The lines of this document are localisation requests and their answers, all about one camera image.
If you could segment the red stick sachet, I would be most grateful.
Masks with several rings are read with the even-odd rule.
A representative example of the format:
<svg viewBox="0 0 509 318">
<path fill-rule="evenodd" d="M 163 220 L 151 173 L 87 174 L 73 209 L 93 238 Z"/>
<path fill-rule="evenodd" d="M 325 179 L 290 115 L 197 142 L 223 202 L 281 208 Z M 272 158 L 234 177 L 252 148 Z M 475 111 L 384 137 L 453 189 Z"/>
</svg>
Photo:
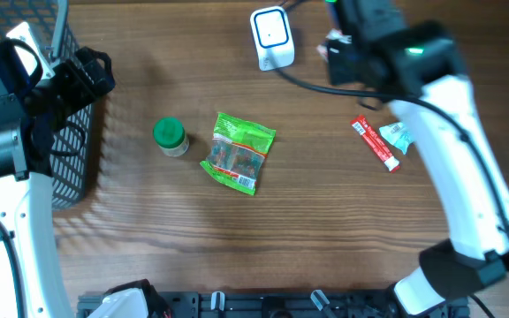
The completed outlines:
<svg viewBox="0 0 509 318">
<path fill-rule="evenodd" d="M 389 172 L 394 172 L 399 169 L 399 160 L 395 158 L 390 149 L 388 149 L 381 140 L 376 130 L 363 115 L 359 115 L 353 119 L 350 124 Z"/>
</svg>

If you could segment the light blue snack packet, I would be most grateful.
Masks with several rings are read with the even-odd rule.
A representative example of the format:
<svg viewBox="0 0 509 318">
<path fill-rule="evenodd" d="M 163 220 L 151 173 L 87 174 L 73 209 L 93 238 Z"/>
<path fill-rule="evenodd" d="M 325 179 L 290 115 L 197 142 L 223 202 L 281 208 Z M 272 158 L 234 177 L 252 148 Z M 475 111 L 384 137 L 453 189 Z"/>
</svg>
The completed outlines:
<svg viewBox="0 0 509 318">
<path fill-rule="evenodd" d="M 404 155 L 413 144 L 414 138 L 402 122 L 385 125 L 379 128 L 381 136 Z"/>
</svg>

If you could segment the green lid jar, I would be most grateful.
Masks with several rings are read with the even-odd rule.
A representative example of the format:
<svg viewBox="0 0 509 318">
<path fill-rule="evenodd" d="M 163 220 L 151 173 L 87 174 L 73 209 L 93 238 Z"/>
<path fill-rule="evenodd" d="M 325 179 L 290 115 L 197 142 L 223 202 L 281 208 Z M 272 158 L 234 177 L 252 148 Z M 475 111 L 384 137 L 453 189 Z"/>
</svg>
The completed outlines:
<svg viewBox="0 0 509 318">
<path fill-rule="evenodd" d="M 175 117 L 160 119 L 154 126 L 153 137 L 162 152 L 170 157 L 182 156 L 189 148 L 186 130 Z"/>
</svg>

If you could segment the green snack bag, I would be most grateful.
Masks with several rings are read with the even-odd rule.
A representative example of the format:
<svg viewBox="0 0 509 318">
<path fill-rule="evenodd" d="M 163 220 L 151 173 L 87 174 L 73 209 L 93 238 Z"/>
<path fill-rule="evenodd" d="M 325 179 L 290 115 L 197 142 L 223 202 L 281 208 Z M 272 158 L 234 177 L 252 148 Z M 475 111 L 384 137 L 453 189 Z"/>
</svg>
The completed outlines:
<svg viewBox="0 0 509 318">
<path fill-rule="evenodd" d="M 255 122 L 219 113 L 212 147 L 201 167 L 215 181 L 254 195 L 260 169 L 276 131 Z"/>
</svg>

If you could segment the small red tissue pack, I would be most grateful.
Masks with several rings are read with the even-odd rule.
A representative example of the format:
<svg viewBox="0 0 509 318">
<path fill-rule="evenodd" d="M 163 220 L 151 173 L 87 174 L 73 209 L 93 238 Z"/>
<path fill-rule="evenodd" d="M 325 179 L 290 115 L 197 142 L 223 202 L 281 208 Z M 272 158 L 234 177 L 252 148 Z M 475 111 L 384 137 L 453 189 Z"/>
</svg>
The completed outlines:
<svg viewBox="0 0 509 318">
<path fill-rule="evenodd" d="M 316 47 L 316 50 L 320 57 L 324 61 L 328 61 L 329 49 L 328 45 L 330 42 L 338 41 L 344 44 L 352 43 L 352 36 L 345 35 L 338 29 L 331 29 L 325 37 L 325 40 Z"/>
</svg>

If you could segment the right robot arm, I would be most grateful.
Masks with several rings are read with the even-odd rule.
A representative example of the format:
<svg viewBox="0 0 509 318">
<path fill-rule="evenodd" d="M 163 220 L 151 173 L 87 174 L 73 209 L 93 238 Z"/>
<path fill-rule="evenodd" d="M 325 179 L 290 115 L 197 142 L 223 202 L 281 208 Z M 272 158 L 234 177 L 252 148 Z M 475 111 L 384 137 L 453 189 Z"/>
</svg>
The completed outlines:
<svg viewBox="0 0 509 318">
<path fill-rule="evenodd" d="M 427 314 L 509 272 L 509 189 L 486 139 L 452 36 L 433 20 L 410 26 L 389 1 L 330 5 L 351 45 L 341 60 L 414 138 L 437 189 L 449 236 L 420 253 L 394 286 L 407 315 Z"/>
</svg>

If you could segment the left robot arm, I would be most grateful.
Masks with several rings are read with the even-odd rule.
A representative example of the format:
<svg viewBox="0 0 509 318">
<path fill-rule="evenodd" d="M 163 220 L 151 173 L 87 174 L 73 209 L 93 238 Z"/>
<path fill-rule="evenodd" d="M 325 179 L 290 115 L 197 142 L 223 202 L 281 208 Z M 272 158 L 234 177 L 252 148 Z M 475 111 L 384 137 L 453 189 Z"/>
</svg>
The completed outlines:
<svg viewBox="0 0 509 318">
<path fill-rule="evenodd" d="M 28 23 L 0 41 L 0 316 L 71 317 L 53 230 L 59 157 L 80 155 L 72 116 L 115 86 L 108 55 L 90 48 L 50 64 Z"/>
</svg>

